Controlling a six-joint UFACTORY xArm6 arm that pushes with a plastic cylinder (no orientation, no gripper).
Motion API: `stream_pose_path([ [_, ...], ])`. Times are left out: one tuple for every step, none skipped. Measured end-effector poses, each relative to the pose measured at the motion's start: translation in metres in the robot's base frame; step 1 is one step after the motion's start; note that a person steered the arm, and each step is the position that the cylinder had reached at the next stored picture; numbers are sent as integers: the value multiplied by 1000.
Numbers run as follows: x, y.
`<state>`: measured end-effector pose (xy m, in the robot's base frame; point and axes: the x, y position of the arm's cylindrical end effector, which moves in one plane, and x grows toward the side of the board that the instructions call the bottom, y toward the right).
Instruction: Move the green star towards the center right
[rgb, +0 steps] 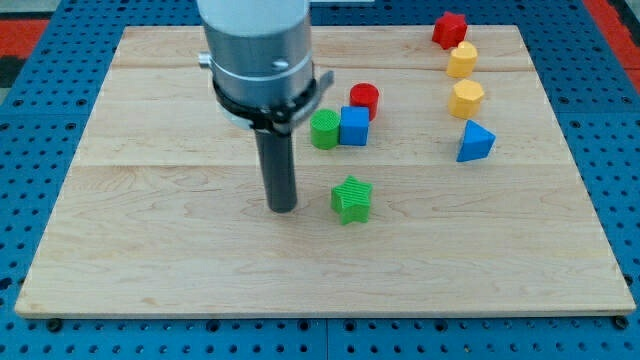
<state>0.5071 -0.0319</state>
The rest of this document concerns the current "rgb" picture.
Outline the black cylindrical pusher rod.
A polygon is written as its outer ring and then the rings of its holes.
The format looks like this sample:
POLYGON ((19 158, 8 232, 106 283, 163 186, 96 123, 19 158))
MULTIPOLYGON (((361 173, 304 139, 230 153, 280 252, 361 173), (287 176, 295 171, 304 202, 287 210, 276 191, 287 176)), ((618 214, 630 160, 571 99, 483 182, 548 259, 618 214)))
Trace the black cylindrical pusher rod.
POLYGON ((255 139, 268 207, 276 213, 297 204, 292 137, 256 131, 255 139))

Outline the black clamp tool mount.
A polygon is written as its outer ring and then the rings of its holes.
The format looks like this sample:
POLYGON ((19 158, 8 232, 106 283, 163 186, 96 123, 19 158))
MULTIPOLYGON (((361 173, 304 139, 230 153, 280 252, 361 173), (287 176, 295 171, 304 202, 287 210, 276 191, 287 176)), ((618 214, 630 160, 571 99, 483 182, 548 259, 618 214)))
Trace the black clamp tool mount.
POLYGON ((327 71, 312 79, 297 97, 273 106, 248 106, 227 96, 212 81, 216 100, 229 122, 243 130, 255 130, 276 135, 289 135, 318 108, 325 92, 334 84, 334 72, 327 71))

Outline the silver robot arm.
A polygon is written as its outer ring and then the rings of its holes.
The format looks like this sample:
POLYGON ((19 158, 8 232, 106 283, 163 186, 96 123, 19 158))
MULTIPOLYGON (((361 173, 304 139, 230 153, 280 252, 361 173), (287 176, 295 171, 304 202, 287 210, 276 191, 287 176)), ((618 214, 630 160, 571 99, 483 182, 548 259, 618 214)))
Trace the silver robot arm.
POLYGON ((197 0, 217 102, 255 134, 266 201, 276 213, 297 204, 292 134, 333 83, 314 73, 306 0, 197 0))

